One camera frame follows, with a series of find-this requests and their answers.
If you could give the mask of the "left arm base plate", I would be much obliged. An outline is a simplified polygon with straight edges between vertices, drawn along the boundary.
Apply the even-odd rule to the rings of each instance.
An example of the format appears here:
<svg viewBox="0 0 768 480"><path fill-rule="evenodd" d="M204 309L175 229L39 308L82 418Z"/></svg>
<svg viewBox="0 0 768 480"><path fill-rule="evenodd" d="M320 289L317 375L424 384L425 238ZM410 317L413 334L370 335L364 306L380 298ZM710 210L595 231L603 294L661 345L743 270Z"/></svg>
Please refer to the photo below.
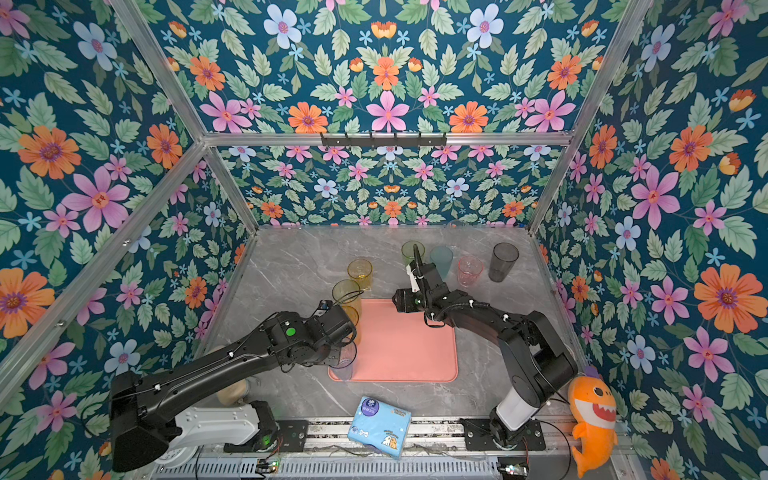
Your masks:
<svg viewBox="0 0 768 480"><path fill-rule="evenodd" d="M227 443L223 451L226 453L295 453L304 450L309 427L307 420L279 420L276 425L276 429L259 431L255 437L244 444Z"/></svg>

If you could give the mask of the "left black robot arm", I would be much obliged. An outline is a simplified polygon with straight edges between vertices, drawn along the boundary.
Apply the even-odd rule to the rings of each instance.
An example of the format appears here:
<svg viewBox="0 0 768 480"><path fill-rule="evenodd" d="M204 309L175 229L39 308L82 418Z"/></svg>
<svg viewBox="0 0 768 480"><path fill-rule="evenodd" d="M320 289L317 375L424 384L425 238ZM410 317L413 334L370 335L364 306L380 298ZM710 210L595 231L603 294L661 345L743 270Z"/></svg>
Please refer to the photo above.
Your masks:
<svg viewBox="0 0 768 480"><path fill-rule="evenodd" d="M176 416L206 397L283 366L336 367L355 337L343 307L323 300L310 317L276 312L241 339L171 370L116 375L109 398L112 469L130 472L160 458L182 434Z"/></svg>

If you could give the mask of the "pink plastic tray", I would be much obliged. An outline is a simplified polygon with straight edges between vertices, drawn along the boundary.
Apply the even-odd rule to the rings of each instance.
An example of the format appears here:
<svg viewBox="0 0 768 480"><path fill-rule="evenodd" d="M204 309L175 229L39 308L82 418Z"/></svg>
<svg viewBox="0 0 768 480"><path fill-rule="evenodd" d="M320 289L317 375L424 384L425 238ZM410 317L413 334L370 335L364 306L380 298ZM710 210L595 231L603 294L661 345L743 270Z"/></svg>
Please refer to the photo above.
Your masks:
<svg viewBox="0 0 768 480"><path fill-rule="evenodd" d="M420 313L399 313L387 299L364 299L357 331L356 359L328 370L336 382L449 383L458 377L454 330L431 328Z"/></svg>

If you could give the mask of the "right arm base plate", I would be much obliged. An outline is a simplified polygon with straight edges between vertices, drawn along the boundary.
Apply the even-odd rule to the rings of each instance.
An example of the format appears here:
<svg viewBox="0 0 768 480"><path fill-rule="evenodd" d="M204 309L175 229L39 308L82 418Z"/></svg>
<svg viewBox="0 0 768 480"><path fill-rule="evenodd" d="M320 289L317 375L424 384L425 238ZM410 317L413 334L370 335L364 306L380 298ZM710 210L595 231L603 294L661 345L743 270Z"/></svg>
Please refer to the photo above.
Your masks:
<svg viewBox="0 0 768 480"><path fill-rule="evenodd" d="M468 451L544 451L546 443L541 424L529 421L511 438L498 440L492 433L491 421L487 418L460 418L464 429L465 448Z"/></svg>

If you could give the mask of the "light green tall glass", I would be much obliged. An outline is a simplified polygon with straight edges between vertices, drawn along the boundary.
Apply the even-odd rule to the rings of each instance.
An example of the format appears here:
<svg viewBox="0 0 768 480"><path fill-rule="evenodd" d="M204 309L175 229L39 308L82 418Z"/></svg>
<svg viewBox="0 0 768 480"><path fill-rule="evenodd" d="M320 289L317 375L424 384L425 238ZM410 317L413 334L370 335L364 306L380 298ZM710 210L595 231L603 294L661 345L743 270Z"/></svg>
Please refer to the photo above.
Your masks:
<svg viewBox="0 0 768 480"><path fill-rule="evenodd" d="M332 299L336 304L350 307L355 307L363 293L364 289L353 279L338 281L331 292Z"/></svg>

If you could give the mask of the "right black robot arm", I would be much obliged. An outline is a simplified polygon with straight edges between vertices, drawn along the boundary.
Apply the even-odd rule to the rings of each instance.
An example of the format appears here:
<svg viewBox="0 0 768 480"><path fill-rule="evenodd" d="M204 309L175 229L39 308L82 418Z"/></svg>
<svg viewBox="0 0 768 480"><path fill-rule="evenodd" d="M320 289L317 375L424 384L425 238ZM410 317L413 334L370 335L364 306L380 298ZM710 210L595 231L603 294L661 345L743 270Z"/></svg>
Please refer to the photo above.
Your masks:
<svg viewBox="0 0 768 480"><path fill-rule="evenodd" d="M544 314L508 313L451 290L417 247L411 256L406 267L411 286L393 295L396 310L420 312L430 328L468 330L499 348L511 388L489 415L490 434L503 449L516 446L536 414L576 378L572 354Z"/></svg>

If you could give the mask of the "yellow tall glass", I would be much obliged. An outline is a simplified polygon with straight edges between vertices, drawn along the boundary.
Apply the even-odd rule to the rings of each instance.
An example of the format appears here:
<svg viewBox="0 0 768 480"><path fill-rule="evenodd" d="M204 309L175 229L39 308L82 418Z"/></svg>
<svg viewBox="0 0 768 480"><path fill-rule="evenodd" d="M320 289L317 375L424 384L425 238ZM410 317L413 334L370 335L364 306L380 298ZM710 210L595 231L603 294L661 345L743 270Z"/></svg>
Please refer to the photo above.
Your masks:
<svg viewBox="0 0 768 480"><path fill-rule="evenodd" d="M343 305L342 309L344 310L348 318L351 320L352 325L355 328L355 332L353 334L348 335L346 337L346 341L347 342L353 341L355 344L358 344L361 340L361 333L358 326L360 315L358 311L351 305Z"/></svg>

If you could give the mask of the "blue tall glass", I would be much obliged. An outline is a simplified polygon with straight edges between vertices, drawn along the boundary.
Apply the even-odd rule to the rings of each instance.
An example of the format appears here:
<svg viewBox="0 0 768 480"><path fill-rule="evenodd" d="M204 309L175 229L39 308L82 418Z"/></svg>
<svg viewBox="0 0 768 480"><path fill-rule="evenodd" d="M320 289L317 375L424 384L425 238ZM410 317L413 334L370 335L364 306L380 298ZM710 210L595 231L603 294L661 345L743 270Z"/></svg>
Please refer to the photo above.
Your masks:
<svg viewBox="0 0 768 480"><path fill-rule="evenodd" d="M355 342L349 342L343 345L339 351L339 360L336 366L330 368L330 371L340 381L350 381L354 376L354 365L358 355L358 348Z"/></svg>

